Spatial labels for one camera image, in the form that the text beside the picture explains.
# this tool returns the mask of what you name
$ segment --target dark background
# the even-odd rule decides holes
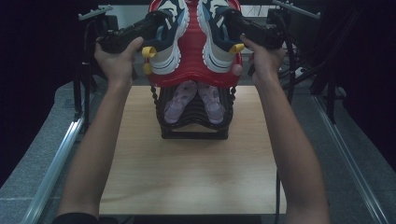
[[[78,71],[84,30],[78,13],[97,7],[81,2],[18,0],[0,7],[1,185],[40,130],[55,91]],[[346,109],[395,169],[396,8],[389,2],[372,1],[334,67]],[[334,10],[343,13],[343,7]],[[336,18],[323,22],[319,39]]]

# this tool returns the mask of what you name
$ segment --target sneaker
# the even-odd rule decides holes
[[[209,121],[219,124],[223,121],[224,106],[220,103],[219,90],[203,82],[198,82],[198,94],[205,104],[205,111]]]
[[[171,101],[165,106],[164,119],[168,123],[176,123],[183,114],[184,108],[194,98],[197,92],[197,84],[194,81],[185,81],[181,83]]]
[[[177,41],[186,32],[190,15],[184,0],[162,0],[157,11],[169,15],[169,19],[165,19],[159,26],[156,38],[147,41],[145,45],[155,47],[155,55],[149,58],[152,72],[166,75],[178,68],[181,54]]]
[[[227,30],[222,13],[230,9],[226,0],[199,0],[198,3],[198,23],[206,35],[204,63],[216,73],[230,71],[235,54],[244,48],[239,39],[241,34],[229,34]]]

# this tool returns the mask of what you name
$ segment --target wooden table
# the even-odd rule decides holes
[[[132,87],[100,213],[273,214],[276,165],[259,96],[241,86],[235,97],[229,139],[164,140],[149,87]]]

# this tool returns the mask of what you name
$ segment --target red plastic container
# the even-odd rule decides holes
[[[237,0],[229,0],[230,7],[241,10]],[[149,6],[149,11],[158,8],[161,0],[153,0]],[[156,87],[170,87],[178,85],[187,80],[202,81],[212,86],[220,88],[231,88],[237,85],[239,76],[231,71],[228,73],[214,73],[204,64],[202,50],[206,42],[206,36],[201,30],[197,20],[198,0],[188,1],[190,22],[186,33],[178,40],[181,52],[180,65],[168,75],[147,75],[149,82]],[[242,64],[241,54],[238,53],[233,64]]]

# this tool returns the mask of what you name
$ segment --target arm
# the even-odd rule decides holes
[[[330,223],[326,189],[312,148],[277,77],[285,52],[269,52],[241,37],[254,51],[253,82],[262,102],[268,133],[287,200],[286,223]]]
[[[113,161],[123,108],[132,87],[134,53],[142,43],[143,39],[138,37],[118,55],[105,53],[96,44],[95,59],[108,78],[108,87],[67,174],[58,216],[79,212],[99,217],[99,203]]]

